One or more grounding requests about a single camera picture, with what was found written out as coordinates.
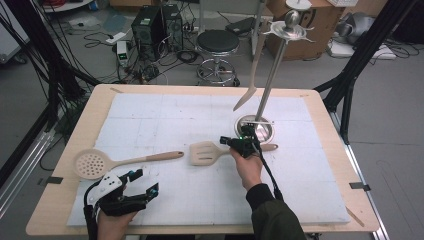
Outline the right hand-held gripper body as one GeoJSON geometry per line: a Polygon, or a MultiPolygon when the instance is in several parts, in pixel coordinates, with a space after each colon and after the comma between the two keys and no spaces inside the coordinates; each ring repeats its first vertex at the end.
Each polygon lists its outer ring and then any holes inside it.
{"type": "Polygon", "coordinates": [[[240,137],[232,139],[233,142],[230,147],[236,150],[244,158],[253,154],[261,155],[263,151],[268,152],[275,149],[274,144],[261,144],[256,132],[254,135],[241,134],[240,137]]]}

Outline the beige slotted spatula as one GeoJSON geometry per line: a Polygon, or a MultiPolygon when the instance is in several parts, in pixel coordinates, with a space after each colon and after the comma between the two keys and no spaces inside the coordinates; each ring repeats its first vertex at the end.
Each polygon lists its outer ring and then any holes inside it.
{"type": "Polygon", "coordinates": [[[190,163],[193,166],[211,166],[221,156],[229,154],[231,147],[218,147],[214,142],[204,141],[190,145],[190,163]]]}

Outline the beige perforated skimmer spoon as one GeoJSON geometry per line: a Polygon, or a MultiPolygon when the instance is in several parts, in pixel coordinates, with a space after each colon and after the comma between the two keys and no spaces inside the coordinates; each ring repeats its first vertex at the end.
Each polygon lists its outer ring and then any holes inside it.
{"type": "Polygon", "coordinates": [[[74,172],[84,179],[94,180],[102,177],[108,171],[122,165],[178,159],[184,156],[182,151],[164,152],[144,157],[126,159],[121,161],[112,160],[106,153],[97,149],[85,149],[74,157],[74,172]]]}

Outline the beige solid spatula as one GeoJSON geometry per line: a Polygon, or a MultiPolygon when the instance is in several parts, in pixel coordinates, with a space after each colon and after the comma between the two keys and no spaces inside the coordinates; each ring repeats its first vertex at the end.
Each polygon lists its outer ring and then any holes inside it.
{"type": "Polygon", "coordinates": [[[261,56],[261,52],[262,52],[262,49],[263,49],[263,45],[264,45],[264,42],[265,42],[265,32],[267,31],[267,29],[268,29],[268,20],[265,19],[264,22],[261,25],[260,32],[258,34],[258,42],[257,42],[257,45],[256,45],[254,58],[253,58],[251,71],[250,71],[249,87],[248,87],[247,91],[244,93],[244,95],[239,99],[239,101],[233,107],[234,111],[238,110],[241,106],[243,106],[256,92],[255,75],[256,75],[256,70],[257,70],[257,66],[258,66],[258,63],[259,63],[259,59],[260,59],[260,56],[261,56]]]}

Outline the steel utensil rack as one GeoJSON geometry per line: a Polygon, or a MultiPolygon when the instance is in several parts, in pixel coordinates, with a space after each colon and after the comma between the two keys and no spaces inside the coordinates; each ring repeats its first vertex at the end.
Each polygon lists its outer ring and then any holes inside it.
{"type": "Polygon", "coordinates": [[[278,67],[283,59],[288,43],[290,41],[299,40],[310,41],[310,39],[306,37],[307,31],[310,31],[310,29],[299,25],[300,18],[300,11],[292,9],[286,13],[283,21],[268,22],[268,29],[265,32],[265,39],[268,35],[274,34],[282,40],[271,67],[256,114],[241,116],[238,118],[234,125],[237,137],[240,137],[242,134],[242,126],[246,125],[247,123],[253,123],[255,132],[261,143],[269,143],[274,138],[275,130],[273,122],[266,119],[263,114],[271,94],[273,81],[276,77],[278,67]]]}

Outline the person's left hand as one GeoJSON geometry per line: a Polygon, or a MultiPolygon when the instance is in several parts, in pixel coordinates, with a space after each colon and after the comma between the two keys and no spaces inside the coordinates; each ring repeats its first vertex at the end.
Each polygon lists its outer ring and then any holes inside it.
{"type": "Polygon", "coordinates": [[[122,216],[108,216],[103,211],[98,215],[97,240],[122,240],[136,212],[122,216]]]}

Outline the black round stool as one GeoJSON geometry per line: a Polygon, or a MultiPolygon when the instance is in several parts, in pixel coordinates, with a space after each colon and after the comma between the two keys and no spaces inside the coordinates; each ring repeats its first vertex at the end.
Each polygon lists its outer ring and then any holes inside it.
{"type": "Polygon", "coordinates": [[[201,80],[222,86],[228,82],[235,87],[240,85],[234,66],[225,60],[225,57],[236,53],[239,48],[239,38],[234,33],[208,30],[198,35],[196,44],[200,52],[210,55],[196,69],[201,80]]]}

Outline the white device with green label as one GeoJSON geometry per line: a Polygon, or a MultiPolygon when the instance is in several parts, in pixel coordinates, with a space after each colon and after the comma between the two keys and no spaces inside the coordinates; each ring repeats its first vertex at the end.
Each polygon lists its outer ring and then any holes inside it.
{"type": "Polygon", "coordinates": [[[128,65],[128,48],[126,41],[118,41],[116,44],[116,54],[119,64],[123,67],[128,65]]]}

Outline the large black computer tower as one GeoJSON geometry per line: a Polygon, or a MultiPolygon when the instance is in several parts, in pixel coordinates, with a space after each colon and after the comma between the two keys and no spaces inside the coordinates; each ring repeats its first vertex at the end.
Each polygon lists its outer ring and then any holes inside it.
{"type": "Polygon", "coordinates": [[[140,57],[157,61],[159,43],[165,37],[160,7],[141,7],[131,27],[140,57]]]}

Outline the white round disc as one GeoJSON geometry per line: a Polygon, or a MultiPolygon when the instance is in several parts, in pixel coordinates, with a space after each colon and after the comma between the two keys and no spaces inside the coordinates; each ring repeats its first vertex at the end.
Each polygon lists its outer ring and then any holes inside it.
{"type": "Polygon", "coordinates": [[[294,10],[305,11],[311,8],[312,3],[309,0],[286,0],[285,4],[294,10]]]}

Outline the white power strip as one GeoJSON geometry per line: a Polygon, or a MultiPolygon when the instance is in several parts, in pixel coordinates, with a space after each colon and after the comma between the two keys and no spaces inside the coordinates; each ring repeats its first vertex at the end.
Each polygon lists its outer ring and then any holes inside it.
{"type": "Polygon", "coordinates": [[[122,38],[124,38],[126,36],[126,33],[123,32],[119,32],[115,35],[113,35],[111,38],[106,39],[106,43],[108,44],[114,44],[115,42],[121,40],[122,38]]]}

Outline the grey bag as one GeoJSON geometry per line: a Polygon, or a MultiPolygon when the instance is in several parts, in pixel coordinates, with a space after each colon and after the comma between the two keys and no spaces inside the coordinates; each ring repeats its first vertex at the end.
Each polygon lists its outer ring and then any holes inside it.
{"type": "Polygon", "coordinates": [[[347,13],[339,20],[335,32],[349,44],[354,45],[371,28],[374,21],[373,17],[363,12],[347,13]]]}

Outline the black metal stand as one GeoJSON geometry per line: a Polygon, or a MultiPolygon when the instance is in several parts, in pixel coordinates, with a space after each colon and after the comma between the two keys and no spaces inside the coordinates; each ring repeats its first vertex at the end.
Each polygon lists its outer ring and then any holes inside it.
{"type": "Polygon", "coordinates": [[[58,121],[60,98],[63,97],[68,101],[74,101],[84,95],[85,91],[78,84],[77,78],[92,86],[99,85],[100,81],[78,70],[64,59],[31,0],[3,1],[29,37],[34,49],[38,51],[47,64],[46,72],[43,72],[34,62],[37,55],[23,42],[17,31],[12,27],[12,24],[8,23],[5,18],[0,17],[0,23],[27,53],[34,69],[49,85],[46,113],[47,129],[50,130],[58,121]]]}
{"type": "Polygon", "coordinates": [[[390,32],[418,1],[388,0],[342,71],[333,79],[314,88],[319,93],[328,90],[323,103],[330,113],[335,113],[339,103],[343,102],[339,134],[345,144],[350,144],[349,122],[354,86],[358,77],[390,32]]]}

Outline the white round table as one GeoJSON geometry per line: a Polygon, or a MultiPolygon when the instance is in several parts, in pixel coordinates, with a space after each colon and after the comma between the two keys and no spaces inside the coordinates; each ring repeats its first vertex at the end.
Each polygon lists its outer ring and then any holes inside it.
{"type": "Polygon", "coordinates": [[[70,2],[67,1],[64,5],[59,7],[50,7],[50,6],[44,6],[43,9],[47,13],[53,13],[53,12],[63,12],[63,11],[69,11],[73,9],[80,8],[82,6],[86,6],[90,4],[93,0],[83,0],[82,2],[70,2]]]}

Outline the aluminium rail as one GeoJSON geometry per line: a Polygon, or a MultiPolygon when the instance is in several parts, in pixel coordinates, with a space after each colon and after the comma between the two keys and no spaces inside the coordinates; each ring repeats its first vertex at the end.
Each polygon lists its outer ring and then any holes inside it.
{"type": "Polygon", "coordinates": [[[387,230],[386,230],[385,225],[383,223],[383,220],[382,220],[382,218],[380,216],[380,213],[378,211],[378,208],[377,208],[377,206],[375,204],[375,201],[374,201],[374,199],[372,197],[371,187],[369,186],[369,184],[365,180],[365,177],[364,177],[364,175],[362,173],[362,170],[361,170],[361,168],[359,166],[359,163],[358,163],[358,161],[356,159],[356,156],[355,156],[355,154],[353,152],[353,149],[352,149],[352,147],[351,147],[351,145],[349,143],[346,143],[343,140],[343,138],[341,138],[341,142],[342,142],[342,145],[343,145],[343,147],[345,149],[345,152],[346,152],[346,154],[347,154],[347,156],[349,158],[349,161],[350,161],[350,163],[352,165],[352,168],[355,171],[355,174],[359,177],[360,186],[364,190],[364,192],[365,192],[365,194],[366,194],[366,196],[368,198],[368,201],[369,201],[369,203],[370,203],[370,205],[372,207],[373,213],[376,216],[377,221],[378,221],[378,224],[379,224],[379,228],[376,231],[372,232],[373,239],[374,240],[390,240],[390,237],[388,236],[387,230]]]}
{"type": "Polygon", "coordinates": [[[34,171],[36,165],[41,160],[47,149],[52,144],[56,135],[56,131],[42,131],[24,151],[21,158],[22,163],[18,164],[16,170],[12,171],[11,179],[6,181],[6,185],[0,192],[0,219],[2,219],[13,200],[23,188],[26,181],[34,171]]]}

